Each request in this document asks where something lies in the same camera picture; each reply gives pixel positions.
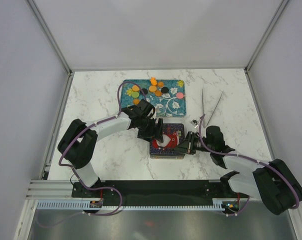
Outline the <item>silver metal tongs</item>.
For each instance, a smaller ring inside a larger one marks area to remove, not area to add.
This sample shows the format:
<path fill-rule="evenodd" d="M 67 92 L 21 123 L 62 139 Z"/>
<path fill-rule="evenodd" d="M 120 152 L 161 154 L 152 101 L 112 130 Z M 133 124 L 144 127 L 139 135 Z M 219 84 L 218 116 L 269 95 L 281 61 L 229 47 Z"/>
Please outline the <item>silver metal tongs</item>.
<path fill-rule="evenodd" d="M 220 103 L 224 91 L 220 88 L 203 86 L 201 90 L 201 110 L 204 115 L 202 126 L 206 127 Z"/>

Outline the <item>square cookie tin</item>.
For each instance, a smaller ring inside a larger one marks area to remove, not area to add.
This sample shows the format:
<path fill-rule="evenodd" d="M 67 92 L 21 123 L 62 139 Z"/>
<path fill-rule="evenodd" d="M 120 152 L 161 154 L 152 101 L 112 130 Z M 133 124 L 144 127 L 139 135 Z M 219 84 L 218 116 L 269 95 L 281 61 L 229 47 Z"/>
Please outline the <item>square cookie tin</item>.
<path fill-rule="evenodd" d="M 151 154 L 151 159 L 157 160 L 182 160 L 184 159 L 185 154 Z"/>

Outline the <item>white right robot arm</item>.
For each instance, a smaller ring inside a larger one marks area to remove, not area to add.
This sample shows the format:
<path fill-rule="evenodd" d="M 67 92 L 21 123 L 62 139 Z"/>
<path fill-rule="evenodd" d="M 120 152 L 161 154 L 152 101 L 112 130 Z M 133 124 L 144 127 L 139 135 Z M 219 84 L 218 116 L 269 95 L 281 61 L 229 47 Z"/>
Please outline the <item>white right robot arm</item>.
<path fill-rule="evenodd" d="M 220 178 L 219 191 L 224 197 L 245 194 L 262 201 L 273 214 L 297 209 L 302 201 L 302 186 L 281 159 L 257 160 L 236 152 L 226 145 L 218 126 L 210 126 L 205 136 L 188 132 L 173 149 L 182 154 L 208 152 L 213 163 L 230 172 Z"/>

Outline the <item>gold tin lid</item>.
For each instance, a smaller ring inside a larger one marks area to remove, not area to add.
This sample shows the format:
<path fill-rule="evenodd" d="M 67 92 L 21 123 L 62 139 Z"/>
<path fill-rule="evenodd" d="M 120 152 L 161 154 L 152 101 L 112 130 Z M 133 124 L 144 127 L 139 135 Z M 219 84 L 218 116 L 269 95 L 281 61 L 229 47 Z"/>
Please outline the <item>gold tin lid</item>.
<path fill-rule="evenodd" d="M 153 139 L 149 143 L 149 155 L 182 155 L 174 152 L 176 147 L 185 139 L 185 126 L 183 123 L 164 123 L 162 125 L 163 143 Z"/>

